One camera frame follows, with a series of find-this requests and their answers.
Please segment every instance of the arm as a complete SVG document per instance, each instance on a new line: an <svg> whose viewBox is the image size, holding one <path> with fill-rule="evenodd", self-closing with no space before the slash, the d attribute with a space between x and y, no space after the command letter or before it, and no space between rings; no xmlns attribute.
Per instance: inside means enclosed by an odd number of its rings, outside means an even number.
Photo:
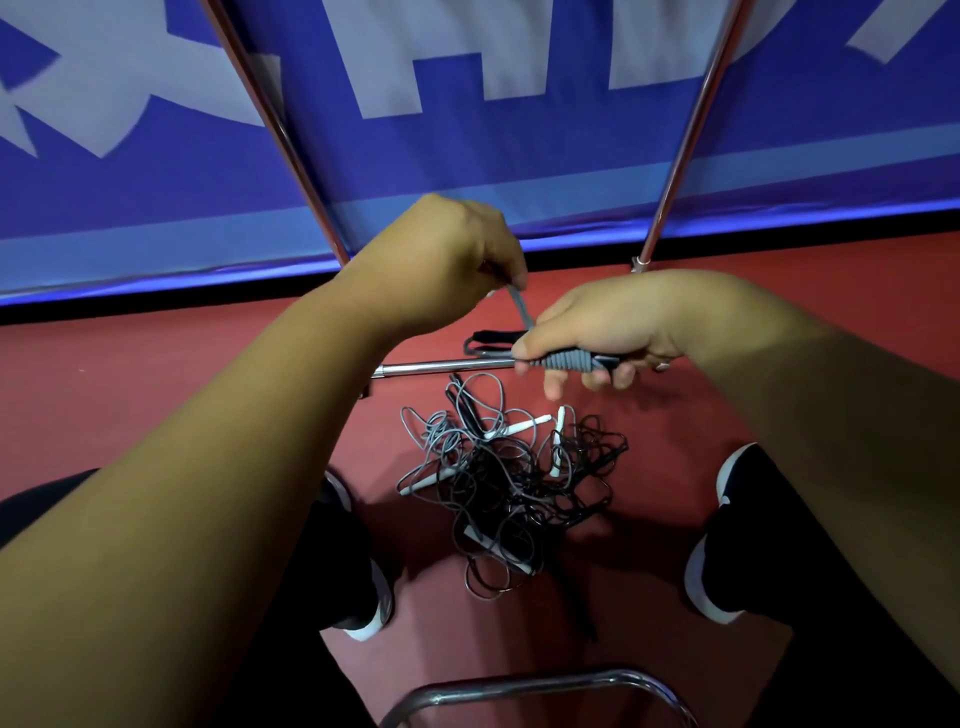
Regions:
<svg viewBox="0 0 960 728"><path fill-rule="evenodd" d="M498 285L485 264L525 284L502 216L423 198L0 551L6 721L171 726L208 715L374 367Z"/></svg>
<svg viewBox="0 0 960 728"><path fill-rule="evenodd" d="M960 383L750 283L701 271L591 283L519 358L630 353L591 388L687 355L732 403L877 600L960 688ZM548 373L556 398L564 376Z"/></svg>

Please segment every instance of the white shoe sole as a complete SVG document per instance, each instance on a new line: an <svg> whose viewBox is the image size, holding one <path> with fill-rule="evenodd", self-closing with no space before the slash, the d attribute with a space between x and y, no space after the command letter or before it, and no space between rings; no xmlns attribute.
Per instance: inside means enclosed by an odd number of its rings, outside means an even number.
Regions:
<svg viewBox="0 0 960 728"><path fill-rule="evenodd" d="M387 622L394 615L394 590L390 588L390 582L387 581L387 577L373 559L370 560L370 567L373 585L376 587L376 612L366 626L360 627L360 629L344 630L360 643L365 642L387 626Z"/></svg>
<svg viewBox="0 0 960 728"><path fill-rule="evenodd" d="M353 500L350 498L350 491L347 490L347 486L344 485L344 481L334 475L331 471L326 471L324 473L324 478L326 478L330 482L330 485L333 486L333 490L336 491L337 498L340 499L340 504L344 506L344 510L348 513L352 511Z"/></svg>
<svg viewBox="0 0 960 728"><path fill-rule="evenodd" d="M727 497L727 483L730 481L730 475L733 472L733 466L740 459L740 455L746 452L754 443L744 445L737 449L724 464L720 466L720 472L717 474L717 503L721 506L729 505L730 499ZM743 612L725 612L716 604L710 601L707 596L707 590L704 588L704 561L707 558L707 537L704 536L693 548L690 558L686 561L684 570L684 590L690 597L693 606L697 608L704 617L717 624L730 624Z"/></svg>

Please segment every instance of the left hand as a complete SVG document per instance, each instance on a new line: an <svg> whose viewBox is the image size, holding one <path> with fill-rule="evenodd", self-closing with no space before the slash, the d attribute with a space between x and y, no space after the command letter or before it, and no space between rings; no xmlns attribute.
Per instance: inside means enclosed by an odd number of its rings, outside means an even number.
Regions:
<svg viewBox="0 0 960 728"><path fill-rule="evenodd" d="M428 194L337 280L389 330L407 337L453 323L507 282L522 290L527 266L498 209Z"/></svg>

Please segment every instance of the blue backdrop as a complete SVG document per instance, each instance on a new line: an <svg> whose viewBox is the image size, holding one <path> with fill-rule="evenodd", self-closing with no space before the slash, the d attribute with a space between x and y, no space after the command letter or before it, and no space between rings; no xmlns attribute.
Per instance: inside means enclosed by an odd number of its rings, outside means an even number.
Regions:
<svg viewBox="0 0 960 728"><path fill-rule="evenodd" d="M222 84L141 79L149 103L100 156L64 133L22 89L74 46L45 45L22 8L69 2L0 0L0 290L329 266L267 132L236 99L203 97ZM726 3L235 5L356 250L430 190L501 207L528 249L642 237ZM193 0L165 9L164 34L214 42ZM666 234L960 206L958 30L960 0L757 0Z"/></svg>

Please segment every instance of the white lettering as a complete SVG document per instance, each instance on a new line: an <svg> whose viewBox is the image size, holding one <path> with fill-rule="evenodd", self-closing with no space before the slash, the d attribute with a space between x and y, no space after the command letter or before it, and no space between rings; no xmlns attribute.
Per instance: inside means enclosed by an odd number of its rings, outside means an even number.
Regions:
<svg viewBox="0 0 960 728"><path fill-rule="evenodd" d="M947 0L884 0L847 45L889 63Z"/></svg>
<svg viewBox="0 0 960 728"><path fill-rule="evenodd" d="M0 82L0 139L7 139L13 146L19 147L28 155L36 157L36 147L27 134L20 112L10 98L10 94Z"/></svg>
<svg viewBox="0 0 960 728"><path fill-rule="evenodd" d="M60 55L9 98L97 157L127 137L152 95L263 124L222 48L167 33L163 0L0 0L0 18ZM24 148L11 129L0 116L0 135Z"/></svg>
<svg viewBox="0 0 960 728"><path fill-rule="evenodd" d="M413 61L481 54L488 101L546 91L553 0L324 0L365 119L421 113Z"/></svg>
<svg viewBox="0 0 960 728"><path fill-rule="evenodd" d="M757 0L733 59L760 43L797 0ZM610 88L701 76L730 0L613 0Z"/></svg>

